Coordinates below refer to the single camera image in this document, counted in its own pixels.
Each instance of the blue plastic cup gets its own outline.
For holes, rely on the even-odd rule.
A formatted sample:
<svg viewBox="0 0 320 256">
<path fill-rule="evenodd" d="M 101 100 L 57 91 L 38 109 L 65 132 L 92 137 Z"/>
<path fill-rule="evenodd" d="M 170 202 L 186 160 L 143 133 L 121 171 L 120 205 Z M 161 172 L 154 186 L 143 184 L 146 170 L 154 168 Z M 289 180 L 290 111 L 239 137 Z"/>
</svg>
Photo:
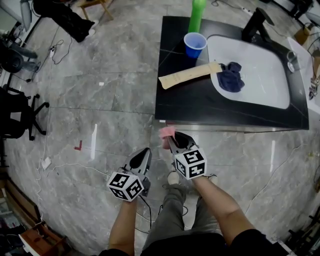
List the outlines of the blue plastic cup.
<svg viewBox="0 0 320 256">
<path fill-rule="evenodd" d="M 199 33 L 191 32 L 184 36 L 185 52 L 190 58 L 198 58 L 201 51 L 207 47 L 207 39 Z"/>
</svg>

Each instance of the gray tile floor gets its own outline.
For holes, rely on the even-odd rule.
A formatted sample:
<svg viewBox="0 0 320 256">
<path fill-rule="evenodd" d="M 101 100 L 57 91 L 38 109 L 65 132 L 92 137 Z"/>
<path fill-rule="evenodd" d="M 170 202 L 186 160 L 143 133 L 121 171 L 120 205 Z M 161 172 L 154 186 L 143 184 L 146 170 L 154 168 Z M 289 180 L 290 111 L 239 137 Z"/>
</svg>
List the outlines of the gray tile floor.
<svg viewBox="0 0 320 256">
<path fill-rule="evenodd" d="M 256 4 L 262 5 L 248 0 L 228 2 L 252 11 Z M 300 28 L 279 8 L 264 8 L 279 34 L 290 36 Z M 36 133 L 31 142 L 26 132 L 20 139 L 6 141 L 9 175 L 39 204 L 50 227 L 67 236 L 70 244 L 85 254 L 98 254 L 107 248 L 121 201 L 107 189 L 108 177 L 93 169 L 65 165 L 50 170 L 65 163 L 78 163 L 111 174 L 133 151 L 151 147 L 148 177 L 152 186 L 147 201 L 152 219 L 156 219 L 165 195 L 162 185 L 171 169 L 171 155 L 161 148 L 158 137 L 163 125 L 153 115 L 161 21 L 165 15 L 189 16 L 191 0 L 114 0 L 109 9 L 113 21 L 98 6 L 87 10 L 92 20 L 100 19 L 96 34 L 82 43 L 73 42 L 60 64 L 55 65 L 48 58 L 34 82 L 27 84 L 14 77 L 10 84 L 26 95 L 39 93 L 39 104 L 48 101 L 50 108 L 38 117 L 40 125 L 47 129 L 46 137 Z M 83 17 L 80 9 L 74 10 Z M 240 27 L 250 18 L 223 3 L 214 7 L 210 1 L 203 16 Z M 27 48 L 36 50 L 40 61 L 47 55 L 57 28 L 52 20 L 44 18 L 27 42 Z M 284 39 L 269 26 L 267 30 L 275 41 Z M 53 43 L 61 39 L 64 43 L 54 56 L 56 62 L 67 53 L 70 43 L 69 35 L 59 28 Z M 30 77 L 28 72 L 17 75 Z M 95 124 L 97 140 L 92 160 L 91 134 Z M 204 148 L 209 169 L 218 175 L 219 185 L 238 201 L 257 229 L 268 237 L 284 239 L 288 229 L 305 224 L 316 199 L 313 178 L 320 163 L 316 131 L 187 133 Z M 82 150 L 74 150 L 80 140 Z M 38 174 L 40 159 L 48 156 L 52 165 Z M 184 217 L 186 229 L 193 224 L 196 200 L 190 187 L 185 204 L 189 208 Z M 150 218 L 141 201 L 138 212 Z M 137 228 L 148 231 L 146 219 L 137 215 Z M 139 253 L 146 234 L 137 231 L 135 236 Z"/>
</svg>

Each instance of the cable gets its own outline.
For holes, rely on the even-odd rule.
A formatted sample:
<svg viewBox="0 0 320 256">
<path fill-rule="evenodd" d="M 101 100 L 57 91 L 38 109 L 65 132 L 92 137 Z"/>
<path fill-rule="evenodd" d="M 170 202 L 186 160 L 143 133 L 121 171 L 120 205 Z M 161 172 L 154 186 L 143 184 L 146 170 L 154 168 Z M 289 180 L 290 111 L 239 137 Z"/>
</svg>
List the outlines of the cable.
<svg viewBox="0 0 320 256">
<path fill-rule="evenodd" d="M 311 46 L 312 46 L 318 39 L 320 39 L 320 36 L 317 37 L 317 38 L 310 44 L 310 46 L 309 46 L 309 48 L 308 48 L 308 50 L 307 50 L 307 52 L 308 52 L 308 53 L 310 54 L 310 56 L 311 56 L 312 72 L 313 72 L 313 75 L 314 75 L 315 78 L 317 78 L 317 74 L 315 73 L 315 64 L 314 64 L 313 56 L 312 56 L 311 52 L 309 51 L 309 49 L 311 48 Z"/>
<path fill-rule="evenodd" d="M 275 30 L 275 28 L 270 25 L 269 23 L 266 23 L 274 32 L 276 32 L 280 37 L 283 37 L 283 38 L 287 38 L 286 35 L 283 35 L 283 34 L 280 34 L 278 31 Z"/>
<path fill-rule="evenodd" d="M 140 230 L 140 229 L 138 229 L 138 228 L 136 228 L 136 227 L 135 227 L 135 229 L 138 230 L 138 231 L 140 231 L 140 232 L 142 232 L 142 233 L 149 234 L 149 232 L 142 231 L 142 230 Z"/>
<path fill-rule="evenodd" d="M 70 42 L 70 44 L 69 44 L 68 52 L 66 53 L 66 55 L 64 55 L 64 56 L 60 59 L 60 61 L 55 62 L 54 56 L 55 56 L 55 54 L 56 54 L 56 51 L 54 52 L 54 54 L 53 54 L 53 56 L 52 56 L 52 61 L 53 61 L 53 63 L 54 63 L 55 65 L 58 65 L 58 64 L 64 59 L 64 57 L 66 57 L 66 56 L 69 54 L 69 52 L 70 52 L 70 47 L 71 47 L 71 44 L 72 44 L 72 42 L 73 42 L 71 35 L 70 35 L 70 39 L 71 39 L 71 42 Z M 59 40 L 59 41 L 56 43 L 55 48 L 57 48 L 57 46 L 62 45 L 63 43 L 64 43 L 64 41 L 63 41 L 62 39 Z"/>
<path fill-rule="evenodd" d="M 315 173 L 313 176 L 313 183 L 316 183 L 316 176 L 317 176 L 317 172 L 318 172 L 319 167 L 320 167 L 320 165 L 315 169 Z"/>
<path fill-rule="evenodd" d="M 306 28 L 306 25 L 307 25 L 307 24 L 312 24 L 312 25 L 314 25 L 315 27 L 319 28 L 317 25 L 313 24 L 312 22 L 307 22 L 307 23 L 303 24 L 303 26 L 302 26 L 302 31 L 303 31 L 303 34 L 304 34 L 305 36 L 311 37 L 311 36 L 313 36 L 313 35 L 316 35 L 316 34 L 319 34 L 319 33 L 320 33 L 320 32 L 315 32 L 315 33 L 312 33 L 312 34 L 306 34 L 305 28 Z"/>
<path fill-rule="evenodd" d="M 6 236 L 15 236 L 15 237 L 20 238 L 17 234 L 6 234 Z"/>
<path fill-rule="evenodd" d="M 163 207 L 163 205 L 161 204 L 160 207 L 159 207 L 159 212 L 158 212 L 158 215 L 160 214 L 160 211 L 161 211 L 161 208 Z"/>
<path fill-rule="evenodd" d="M 219 6 L 218 2 L 224 3 L 225 5 L 230 6 L 231 8 L 234 8 L 234 9 L 237 9 L 237 10 L 242 10 L 241 7 L 232 6 L 231 4 L 229 4 L 229 3 L 225 2 L 225 1 L 222 1 L 222 0 L 213 0 L 211 2 L 211 5 L 214 6 L 214 7 L 218 7 Z"/>
<path fill-rule="evenodd" d="M 27 80 L 24 80 L 24 79 L 22 79 L 21 77 L 19 77 L 19 76 L 17 76 L 17 75 L 15 75 L 14 73 L 11 73 L 13 76 L 15 76 L 16 78 L 19 78 L 19 79 L 21 79 L 21 80 L 23 80 L 23 81 L 25 81 L 26 83 L 29 83 L 29 82 L 31 82 L 31 79 L 29 78 L 29 79 L 27 79 Z"/>
<path fill-rule="evenodd" d="M 146 200 L 144 200 L 144 198 L 141 196 L 141 195 L 139 195 L 139 197 L 145 202 L 145 204 L 149 207 L 149 213 L 150 213 L 150 229 L 151 229 L 151 225 L 152 225 L 152 216 L 151 216 L 151 207 L 150 207 L 150 205 L 146 202 Z"/>
<path fill-rule="evenodd" d="M 58 167 L 63 167 L 63 166 L 82 166 L 82 167 L 87 168 L 87 169 L 93 169 L 93 170 L 97 171 L 98 173 L 101 173 L 101 174 L 103 174 L 103 175 L 105 175 L 105 176 L 108 176 L 109 178 L 111 177 L 110 175 L 108 175 L 108 174 L 106 174 L 106 173 L 104 173 L 104 172 L 102 172 L 102 171 L 100 171 L 100 170 L 98 170 L 98 169 L 96 169 L 96 168 L 87 167 L 87 166 L 82 165 L 81 163 L 64 163 L 64 164 L 62 164 L 62 165 L 57 165 L 57 166 L 55 166 L 53 169 L 51 169 L 50 171 L 48 171 L 48 173 L 46 174 L 45 177 L 47 178 L 48 175 L 49 175 L 49 173 L 53 172 L 56 168 L 58 168 Z"/>
<path fill-rule="evenodd" d="M 186 206 L 183 206 L 183 207 L 186 208 L 186 213 L 183 214 L 182 216 L 185 216 L 189 212 L 189 209 Z"/>
<path fill-rule="evenodd" d="M 35 16 L 37 16 L 38 18 L 41 18 L 41 16 L 36 15 L 36 13 L 35 13 L 35 11 L 34 11 L 34 1 L 33 1 L 33 0 L 32 0 L 32 2 L 31 2 L 31 10 L 32 10 L 32 12 L 33 12 L 33 14 L 34 14 Z"/>
<path fill-rule="evenodd" d="M 309 52 L 309 49 L 311 48 L 311 46 L 318 40 L 318 39 L 320 39 L 320 36 L 318 36 L 311 44 L 310 44 L 310 46 L 309 46 L 309 48 L 308 48 L 308 52 Z"/>
<path fill-rule="evenodd" d="M 266 183 L 266 185 L 265 185 L 265 186 L 254 196 L 254 198 L 250 201 L 249 206 L 248 206 L 248 208 L 247 208 L 246 211 L 245 211 L 245 215 L 246 215 L 247 212 L 249 211 L 249 208 L 250 208 L 250 206 L 251 206 L 251 203 L 252 203 L 252 202 L 256 199 L 256 197 L 269 185 L 269 182 L 271 181 L 271 179 L 273 178 L 273 176 L 276 174 L 277 170 L 278 170 L 284 163 L 286 163 L 286 162 L 289 160 L 289 158 L 291 157 L 292 153 L 293 153 L 295 150 L 299 149 L 302 145 L 307 145 L 307 144 L 301 144 L 300 146 L 295 147 L 295 148 L 291 151 L 291 153 L 290 153 L 290 155 L 287 157 L 287 159 L 286 159 L 285 161 L 283 161 L 283 162 L 274 170 L 273 174 L 271 175 L 271 177 L 270 177 L 270 179 L 268 180 L 268 182 Z"/>
<path fill-rule="evenodd" d="M 60 28 L 60 26 L 57 27 L 57 29 L 56 29 L 56 31 L 55 31 L 55 33 L 54 33 L 54 36 L 53 36 L 53 38 L 52 38 L 52 40 L 51 40 L 51 43 L 50 43 L 50 46 L 49 46 L 48 54 L 46 55 L 44 61 L 42 62 L 42 65 L 41 65 L 41 61 L 38 62 L 38 66 L 40 66 L 40 65 L 41 65 L 41 66 L 38 68 L 37 71 L 33 72 L 32 77 L 31 77 L 31 80 L 32 80 L 32 81 L 33 81 L 34 78 L 35 78 L 35 74 L 38 73 L 38 72 L 42 69 L 42 67 L 44 66 L 44 64 L 45 64 L 45 62 L 46 62 L 46 60 L 47 60 L 47 58 L 48 58 L 48 56 L 50 55 L 50 50 L 51 50 L 51 48 L 52 48 L 52 44 L 53 44 L 53 42 L 54 42 L 54 40 L 55 40 L 55 38 L 56 38 L 56 35 L 57 35 L 57 33 L 58 33 L 58 29 L 59 29 L 59 28 Z"/>
</svg>

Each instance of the black table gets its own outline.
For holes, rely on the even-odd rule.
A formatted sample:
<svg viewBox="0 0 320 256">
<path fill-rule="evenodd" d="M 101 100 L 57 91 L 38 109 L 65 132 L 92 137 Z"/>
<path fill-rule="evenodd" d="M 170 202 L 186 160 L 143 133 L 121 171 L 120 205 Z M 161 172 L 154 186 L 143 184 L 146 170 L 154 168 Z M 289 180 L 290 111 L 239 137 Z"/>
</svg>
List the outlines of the black table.
<svg viewBox="0 0 320 256">
<path fill-rule="evenodd" d="M 163 17 L 158 77 L 209 62 L 207 49 L 204 49 L 199 57 L 202 60 L 189 58 L 185 54 L 183 38 L 188 32 L 189 20 L 188 17 Z M 202 20 L 200 33 L 208 38 L 213 34 L 213 27 L 215 35 L 227 36 L 231 33 L 233 36 L 241 38 L 242 30 L 239 27 L 206 19 Z M 262 45 L 265 43 L 258 36 L 254 44 Z M 289 51 L 277 43 L 273 43 L 272 46 L 274 52 L 277 49 Z M 308 130 L 309 116 L 303 85 L 288 70 L 286 76 L 290 81 L 288 86 L 290 104 L 287 109 L 227 99 L 215 89 L 210 75 L 182 82 L 167 90 L 162 88 L 158 79 L 155 119 L 184 125 Z"/>
</svg>

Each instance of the red tape mark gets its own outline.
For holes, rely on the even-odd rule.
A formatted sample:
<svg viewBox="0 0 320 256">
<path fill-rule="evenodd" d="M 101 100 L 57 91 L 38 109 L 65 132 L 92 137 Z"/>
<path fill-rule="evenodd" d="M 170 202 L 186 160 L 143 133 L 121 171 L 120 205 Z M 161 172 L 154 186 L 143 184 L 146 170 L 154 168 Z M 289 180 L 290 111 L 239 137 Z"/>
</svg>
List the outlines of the red tape mark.
<svg viewBox="0 0 320 256">
<path fill-rule="evenodd" d="M 74 149 L 81 151 L 81 148 L 82 148 L 82 140 L 80 140 L 80 146 L 75 146 Z"/>
</svg>

